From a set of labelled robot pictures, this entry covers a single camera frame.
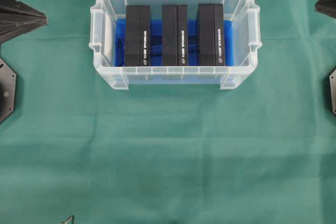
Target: black metal bracket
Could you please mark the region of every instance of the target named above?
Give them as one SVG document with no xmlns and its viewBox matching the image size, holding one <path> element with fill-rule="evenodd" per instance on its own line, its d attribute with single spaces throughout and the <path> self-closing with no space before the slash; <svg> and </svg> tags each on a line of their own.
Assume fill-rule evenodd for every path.
<svg viewBox="0 0 336 224">
<path fill-rule="evenodd" d="M 332 112 L 336 115 L 336 69 L 331 75 L 329 75 L 330 80 L 330 91 L 331 91 L 331 103 Z"/>
<path fill-rule="evenodd" d="M 0 123 L 14 111 L 16 73 L 0 58 Z"/>
</svg>

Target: green tablecloth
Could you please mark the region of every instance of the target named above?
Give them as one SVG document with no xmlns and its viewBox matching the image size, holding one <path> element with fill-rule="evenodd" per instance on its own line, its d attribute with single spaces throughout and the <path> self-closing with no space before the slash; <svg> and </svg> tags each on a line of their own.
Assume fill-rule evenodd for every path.
<svg viewBox="0 0 336 224">
<path fill-rule="evenodd" d="M 256 71 L 218 85 L 112 90 L 88 47 L 95 0 L 20 0 L 49 26 L 2 45 L 17 72 L 0 125 L 0 222 L 335 223 L 336 20 L 256 0 Z"/>
</svg>

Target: blue padding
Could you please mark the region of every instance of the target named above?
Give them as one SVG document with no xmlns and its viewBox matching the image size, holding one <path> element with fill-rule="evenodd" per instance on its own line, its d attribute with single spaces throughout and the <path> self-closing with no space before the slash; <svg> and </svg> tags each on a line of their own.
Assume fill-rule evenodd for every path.
<svg viewBox="0 0 336 224">
<path fill-rule="evenodd" d="M 225 28 L 225 61 L 227 66 L 233 66 L 232 22 L 225 20 L 223 26 Z M 126 20 L 118 19 L 117 30 L 115 32 L 117 38 L 115 41 L 115 66 L 124 66 L 125 27 Z M 162 64 L 162 21 L 158 19 L 151 21 L 151 60 L 152 66 L 161 66 Z M 197 22 L 195 20 L 188 20 L 188 64 L 189 66 L 198 66 Z"/>
</svg>

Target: plastic bin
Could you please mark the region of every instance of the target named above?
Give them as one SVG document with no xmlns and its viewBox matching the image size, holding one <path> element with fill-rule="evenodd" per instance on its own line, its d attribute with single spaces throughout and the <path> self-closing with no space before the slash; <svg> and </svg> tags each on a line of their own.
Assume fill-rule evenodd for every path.
<svg viewBox="0 0 336 224">
<path fill-rule="evenodd" d="M 223 3 L 223 19 L 232 21 L 234 66 L 224 67 L 116 67 L 116 26 L 125 19 L 127 5 L 150 5 L 152 19 L 161 19 L 164 4 L 187 4 L 188 19 L 196 19 L 198 4 Z M 130 84 L 216 84 L 238 87 L 257 67 L 261 47 L 260 8 L 254 0 L 96 0 L 91 7 L 89 47 L 97 72 L 114 89 Z"/>
</svg>

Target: black box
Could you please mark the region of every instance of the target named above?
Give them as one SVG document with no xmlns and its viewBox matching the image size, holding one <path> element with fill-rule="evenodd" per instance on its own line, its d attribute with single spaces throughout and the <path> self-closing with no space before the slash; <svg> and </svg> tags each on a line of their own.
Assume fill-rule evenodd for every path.
<svg viewBox="0 0 336 224">
<path fill-rule="evenodd" d="M 188 66 L 187 5 L 177 6 L 177 65 Z"/>
<path fill-rule="evenodd" d="M 139 66 L 140 6 L 126 6 L 125 66 Z"/>
<path fill-rule="evenodd" d="M 198 5 L 198 60 L 200 66 L 225 66 L 222 4 Z"/>
<path fill-rule="evenodd" d="M 177 66 L 176 5 L 162 6 L 162 65 Z"/>
<path fill-rule="evenodd" d="M 140 66 L 151 65 L 151 8 L 141 6 L 140 11 Z"/>
<path fill-rule="evenodd" d="M 126 6 L 125 66 L 151 65 L 150 6 Z"/>
<path fill-rule="evenodd" d="M 223 5 L 214 4 L 215 65 L 225 65 Z"/>
<path fill-rule="evenodd" d="M 200 66 L 214 66 L 214 6 L 199 4 L 197 13 L 198 24 L 198 61 Z"/>
</svg>

